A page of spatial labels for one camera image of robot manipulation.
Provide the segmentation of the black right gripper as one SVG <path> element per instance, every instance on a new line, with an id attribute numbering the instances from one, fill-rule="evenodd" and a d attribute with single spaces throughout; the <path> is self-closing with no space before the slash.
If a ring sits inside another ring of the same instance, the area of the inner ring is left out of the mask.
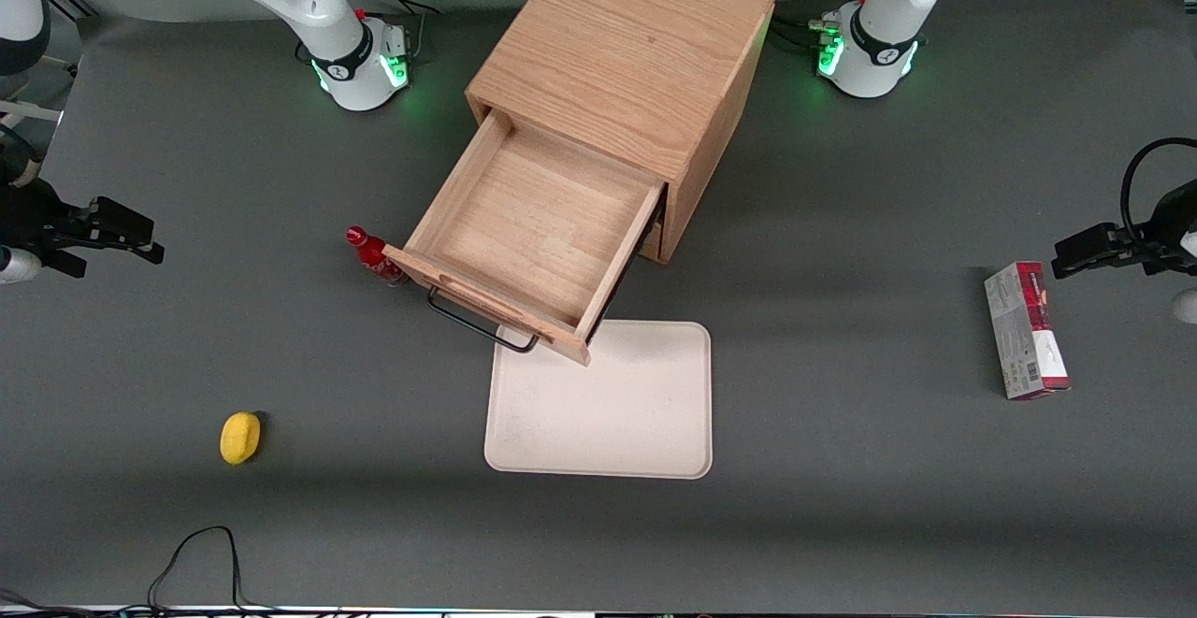
<path id="1" fill-rule="evenodd" d="M 80 210 L 60 199 L 45 180 L 16 187 L 1 184 L 1 243 L 26 252 L 42 252 L 42 265 L 74 279 L 86 275 L 87 261 L 65 247 L 91 240 L 102 248 L 121 249 L 160 265 L 166 248 L 154 242 L 154 222 L 108 196 L 91 202 L 91 230 L 79 219 Z"/>

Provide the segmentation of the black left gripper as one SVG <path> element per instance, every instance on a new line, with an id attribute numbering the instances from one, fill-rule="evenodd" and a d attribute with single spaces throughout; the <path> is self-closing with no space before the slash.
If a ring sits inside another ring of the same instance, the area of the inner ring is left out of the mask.
<path id="1" fill-rule="evenodd" d="M 1196 223 L 1196 180 L 1163 194 L 1148 222 L 1134 228 L 1140 237 L 1137 248 L 1143 255 L 1142 268 L 1147 275 L 1173 269 L 1185 275 L 1196 274 L 1196 259 L 1183 240 L 1193 235 Z M 1052 272 L 1056 279 L 1068 279 L 1086 269 L 1122 268 L 1137 263 L 1134 240 L 1125 228 L 1100 223 L 1055 246 Z"/>

